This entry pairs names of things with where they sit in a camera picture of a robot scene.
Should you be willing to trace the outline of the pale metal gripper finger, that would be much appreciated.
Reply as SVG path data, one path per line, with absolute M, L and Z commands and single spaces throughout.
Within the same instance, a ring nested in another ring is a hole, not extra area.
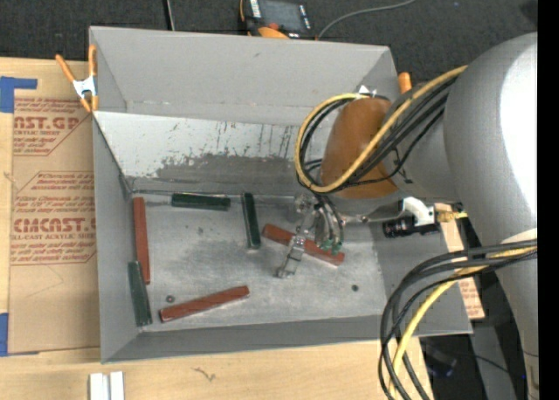
M 288 278 L 295 275 L 305 253 L 305 242 L 306 240 L 302 237 L 292 238 L 289 245 L 289 251 L 282 266 L 283 278 Z
M 294 236 L 289 242 L 289 250 L 283 263 L 276 269 L 275 276 L 289 278 L 295 275 L 300 263 L 300 237 Z

